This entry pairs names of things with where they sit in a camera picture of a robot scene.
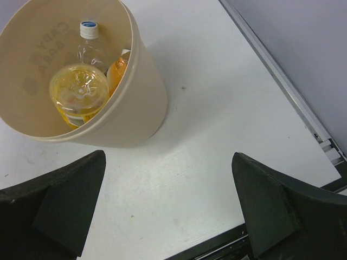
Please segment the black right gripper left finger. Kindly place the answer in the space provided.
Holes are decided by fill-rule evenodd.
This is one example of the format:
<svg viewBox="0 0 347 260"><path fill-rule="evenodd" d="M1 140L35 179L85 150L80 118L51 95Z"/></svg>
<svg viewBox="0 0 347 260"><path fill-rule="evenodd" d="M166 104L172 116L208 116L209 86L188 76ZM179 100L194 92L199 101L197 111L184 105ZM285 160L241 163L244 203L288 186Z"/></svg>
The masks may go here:
<svg viewBox="0 0 347 260"><path fill-rule="evenodd" d="M1 190L1 259L82 255L106 169L96 150L62 168Z"/></svg>

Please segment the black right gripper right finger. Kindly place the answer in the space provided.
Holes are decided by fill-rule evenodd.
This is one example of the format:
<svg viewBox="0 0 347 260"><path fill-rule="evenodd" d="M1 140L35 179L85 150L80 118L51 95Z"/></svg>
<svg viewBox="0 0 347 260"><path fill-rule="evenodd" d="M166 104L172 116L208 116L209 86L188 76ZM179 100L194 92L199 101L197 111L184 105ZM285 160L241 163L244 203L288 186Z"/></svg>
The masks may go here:
<svg viewBox="0 0 347 260"><path fill-rule="evenodd" d="M256 259L346 259L346 196L243 153L232 173Z"/></svg>

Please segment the yellow bottle with blue cap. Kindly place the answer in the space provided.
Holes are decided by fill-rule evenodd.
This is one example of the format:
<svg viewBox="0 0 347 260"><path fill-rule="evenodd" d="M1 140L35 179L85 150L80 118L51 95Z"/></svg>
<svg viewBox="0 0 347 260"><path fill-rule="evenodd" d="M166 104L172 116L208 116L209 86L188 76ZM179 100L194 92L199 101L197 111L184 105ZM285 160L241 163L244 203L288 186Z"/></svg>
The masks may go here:
<svg viewBox="0 0 347 260"><path fill-rule="evenodd" d="M50 80L49 95L72 129L87 123L110 98L104 73L83 63L70 64L58 70Z"/></svg>

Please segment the orange bottle with blue label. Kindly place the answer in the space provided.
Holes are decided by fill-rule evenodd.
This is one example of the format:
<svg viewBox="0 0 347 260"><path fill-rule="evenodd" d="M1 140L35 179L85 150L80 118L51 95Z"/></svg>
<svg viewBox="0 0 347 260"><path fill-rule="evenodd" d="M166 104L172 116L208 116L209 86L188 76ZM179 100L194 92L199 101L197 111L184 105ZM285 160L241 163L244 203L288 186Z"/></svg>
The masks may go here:
<svg viewBox="0 0 347 260"><path fill-rule="evenodd" d="M108 80L109 86L109 97L112 96L119 83L121 82L121 79L123 78L128 61L130 59L130 54L130 50L123 49L121 52L121 56L118 57L118 59L112 63L112 65L109 67L106 73L106 78Z"/></svg>

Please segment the clear plastic bottle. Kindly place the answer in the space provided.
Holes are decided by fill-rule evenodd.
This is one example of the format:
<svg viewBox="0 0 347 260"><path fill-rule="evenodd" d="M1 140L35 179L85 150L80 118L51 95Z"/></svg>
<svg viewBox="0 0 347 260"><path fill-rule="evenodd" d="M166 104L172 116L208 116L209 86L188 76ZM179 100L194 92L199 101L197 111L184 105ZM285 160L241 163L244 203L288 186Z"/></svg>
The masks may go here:
<svg viewBox="0 0 347 260"><path fill-rule="evenodd" d="M95 66L106 74L108 65L101 43L98 24L93 21L82 21L80 23L80 43L76 51L78 60L80 63Z"/></svg>

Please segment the tan round bin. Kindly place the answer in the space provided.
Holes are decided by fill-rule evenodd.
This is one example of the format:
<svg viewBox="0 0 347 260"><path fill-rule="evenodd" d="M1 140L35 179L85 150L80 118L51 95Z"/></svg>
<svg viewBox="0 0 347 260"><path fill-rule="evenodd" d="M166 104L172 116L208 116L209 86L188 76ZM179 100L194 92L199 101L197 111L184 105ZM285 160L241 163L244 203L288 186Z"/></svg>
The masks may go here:
<svg viewBox="0 0 347 260"><path fill-rule="evenodd" d="M120 84L89 122L71 129L49 97L49 81L77 62L82 21L99 25L107 62L130 58ZM168 98L130 10L121 1L28 1L1 32L1 119L43 142L134 147L161 126Z"/></svg>

